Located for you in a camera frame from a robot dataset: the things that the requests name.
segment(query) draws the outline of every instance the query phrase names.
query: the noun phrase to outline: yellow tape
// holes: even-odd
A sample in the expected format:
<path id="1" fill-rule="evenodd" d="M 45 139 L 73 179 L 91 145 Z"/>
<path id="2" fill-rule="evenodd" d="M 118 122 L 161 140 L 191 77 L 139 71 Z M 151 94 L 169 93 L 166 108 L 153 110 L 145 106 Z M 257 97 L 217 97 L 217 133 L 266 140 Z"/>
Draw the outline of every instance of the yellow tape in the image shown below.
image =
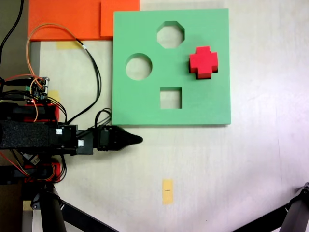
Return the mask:
<path id="1" fill-rule="evenodd" d="M 82 49 L 82 46 L 77 41 L 57 41 L 57 50 L 75 50 Z"/>
<path id="2" fill-rule="evenodd" d="M 60 96 L 58 90 L 49 90 L 48 96 L 60 102 Z"/>
<path id="3" fill-rule="evenodd" d="M 172 204 L 173 203 L 173 180 L 163 179 L 162 189 L 163 189 L 163 204 Z"/>
<path id="4" fill-rule="evenodd" d="M 32 211 L 31 201 L 23 201 L 23 211 Z"/>

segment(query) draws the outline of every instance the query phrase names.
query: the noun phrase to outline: red foam cross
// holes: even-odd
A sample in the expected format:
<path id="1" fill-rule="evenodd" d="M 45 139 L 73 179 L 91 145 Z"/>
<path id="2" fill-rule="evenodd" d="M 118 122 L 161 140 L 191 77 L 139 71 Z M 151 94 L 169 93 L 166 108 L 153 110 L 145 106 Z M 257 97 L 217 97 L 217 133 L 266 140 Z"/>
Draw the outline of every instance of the red foam cross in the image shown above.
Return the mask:
<path id="1" fill-rule="evenodd" d="M 190 73 L 196 73 L 197 79 L 211 79 L 218 66 L 218 53 L 211 52 L 210 47 L 197 47 L 196 54 L 190 55 Z"/>

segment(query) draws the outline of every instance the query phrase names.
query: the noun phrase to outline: black metal leg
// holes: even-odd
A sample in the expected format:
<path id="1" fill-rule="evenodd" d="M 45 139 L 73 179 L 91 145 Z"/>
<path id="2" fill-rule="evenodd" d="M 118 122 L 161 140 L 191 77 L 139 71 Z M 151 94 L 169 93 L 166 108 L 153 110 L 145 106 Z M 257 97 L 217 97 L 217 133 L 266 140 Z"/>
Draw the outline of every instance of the black metal leg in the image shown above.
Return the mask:
<path id="1" fill-rule="evenodd" d="M 40 208 L 44 232 L 67 232 L 59 200 L 54 195 L 43 193 L 40 197 Z"/>
<path id="2" fill-rule="evenodd" d="M 233 232 L 271 232 L 279 228 L 285 216 L 287 215 L 287 209 L 289 204 L 286 204 L 279 209 L 276 209 L 269 214 L 266 214 L 259 219 L 250 222 L 249 224 L 233 231 Z"/>
<path id="3" fill-rule="evenodd" d="M 309 219 L 309 208 L 302 200 L 292 203 L 280 232 L 305 232 Z"/>
<path id="4" fill-rule="evenodd" d="M 84 232 L 119 232 L 65 201 L 62 204 L 64 220 Z"/>

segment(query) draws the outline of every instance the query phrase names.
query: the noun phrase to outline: orange foam sheet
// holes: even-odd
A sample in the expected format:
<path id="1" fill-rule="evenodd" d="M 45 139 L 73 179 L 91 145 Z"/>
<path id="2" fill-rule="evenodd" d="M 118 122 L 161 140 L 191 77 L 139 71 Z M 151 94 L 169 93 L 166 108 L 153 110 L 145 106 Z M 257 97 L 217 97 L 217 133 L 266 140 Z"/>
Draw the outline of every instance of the orange foam sheet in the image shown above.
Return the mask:
<path id="1" fill-rule="evenodd" d="M 101 37 L 112 40 L 113 14 L 115 11 L 139 11 L 140 0 L 102 0 Z"/>
<path id="2" fill-rule="evenodd" d="M 138 11 L 139 0 L 29 0 L 28 34 L 43 23 L 57 23 L 70 29 L 80 40 L 112 39 L 113 12 Z M 38 30 L 32 41 L 74 40 L 54 27 Z"/>

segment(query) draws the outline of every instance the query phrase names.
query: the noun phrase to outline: white table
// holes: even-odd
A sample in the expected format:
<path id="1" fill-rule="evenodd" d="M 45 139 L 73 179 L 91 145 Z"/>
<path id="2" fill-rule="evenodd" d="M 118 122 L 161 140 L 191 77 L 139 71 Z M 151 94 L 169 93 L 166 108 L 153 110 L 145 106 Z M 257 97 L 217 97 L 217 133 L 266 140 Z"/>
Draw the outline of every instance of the white table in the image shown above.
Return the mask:
<path id="1" fill-rule="evenodd" d="M 62 199 L 121 232 L 228 232 L 287 203 L 309 180 L 309 1 L 141 0 L 142 10 L 211 7 L 230 10 L 232 124 L 125 127 L 144 142 L 66 156 L 67 177 L 56 185 Z M 103 90 L 73 122 L 80 129 L 111 105 L 112 42 L 85 44 Z M 44 42 L 40 62 L 69 117 L 93 101 L 95 75 L 83 50 Z M 166 178 L 174 182 L 169 205 Z M 39 211 L 33 229 L 41 231 Z"/>

